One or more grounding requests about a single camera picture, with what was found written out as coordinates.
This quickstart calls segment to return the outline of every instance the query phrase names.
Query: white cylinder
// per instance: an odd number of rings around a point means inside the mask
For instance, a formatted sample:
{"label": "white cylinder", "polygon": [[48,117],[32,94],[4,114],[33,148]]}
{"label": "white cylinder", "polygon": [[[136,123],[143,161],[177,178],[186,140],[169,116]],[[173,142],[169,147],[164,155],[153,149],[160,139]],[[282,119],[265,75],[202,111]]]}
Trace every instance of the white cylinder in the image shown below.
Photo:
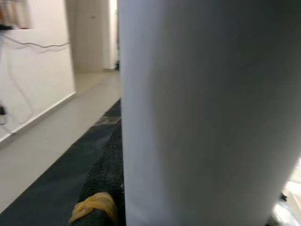
{"label": "white cylinder", "polygon": [[127,225],[264,226],[301,150],[298,4],[120,1]]}

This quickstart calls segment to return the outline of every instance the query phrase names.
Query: dark fabric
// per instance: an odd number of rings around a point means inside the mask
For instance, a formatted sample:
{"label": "dark fabric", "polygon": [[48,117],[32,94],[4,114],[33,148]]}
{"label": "dark fabric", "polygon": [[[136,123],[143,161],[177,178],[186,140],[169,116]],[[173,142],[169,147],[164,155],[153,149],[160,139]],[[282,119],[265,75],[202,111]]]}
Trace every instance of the dark fabric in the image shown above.
{"label": "dark fabric", "polygon": [[[107,192],[113,197],[118,208],[119,226],[125,225],[121,122],[117,124],[103,155],[90,170],[79,202],[98,192]],[[113,224],[104,211],[93,210],[75,221],[72,226],[113,226]]]}
{"label": "dark fabric", "polygon": [[[120,101],[105,116],[120,116]],[[65,226],[115,124],[91,127],[0,214],[0,226]]]}

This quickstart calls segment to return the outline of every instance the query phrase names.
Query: yellow hair tie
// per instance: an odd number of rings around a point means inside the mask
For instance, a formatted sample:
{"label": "yellow hair tie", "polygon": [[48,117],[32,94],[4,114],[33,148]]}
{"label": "yellow hair tie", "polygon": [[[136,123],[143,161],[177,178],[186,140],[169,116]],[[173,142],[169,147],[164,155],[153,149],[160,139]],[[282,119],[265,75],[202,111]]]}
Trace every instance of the yellow hair tie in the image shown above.
{"label": "yellow hair tie", "polygon": [[117,207],[112,196],[106,192],[96,193],[95,195],[88,197],[83,202],[76,204],[72,211],[72,217],[69,220],[69,224],[87,215],[93,209],[105,211],[109,218],[113,221],[114,225],[117,225]]}

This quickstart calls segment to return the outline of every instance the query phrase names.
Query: black knitted fabric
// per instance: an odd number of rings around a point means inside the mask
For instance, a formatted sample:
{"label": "black knitted fabric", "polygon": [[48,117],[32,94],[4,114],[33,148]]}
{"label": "black knitted fabric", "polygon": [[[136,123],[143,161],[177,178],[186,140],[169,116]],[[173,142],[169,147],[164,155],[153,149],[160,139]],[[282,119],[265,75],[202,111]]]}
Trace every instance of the black knitted fabric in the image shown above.
{"label": "black knitted fabric", "polygon": [[[79,202],[98,192],[107,192],[113,197],[118,208],[119,226],[125,226],[121,122],[116,125],[103,155],[90,170],[79,196]],[[113,223],[106,212],[93,210],[73,222],[72,226],[113,226]]]}

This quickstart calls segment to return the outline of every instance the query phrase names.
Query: dark gray mat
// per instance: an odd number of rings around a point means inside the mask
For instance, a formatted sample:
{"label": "dark gray mat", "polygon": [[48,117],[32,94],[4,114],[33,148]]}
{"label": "dark gray mat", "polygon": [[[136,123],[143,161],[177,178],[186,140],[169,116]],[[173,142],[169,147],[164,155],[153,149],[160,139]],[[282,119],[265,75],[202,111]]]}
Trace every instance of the dark gray mat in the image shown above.
{"label": "dark gray mat", "polygon": [[65,226],[88,172],[104,152],[121,116],[120,101],[0,214],[0,226]]}

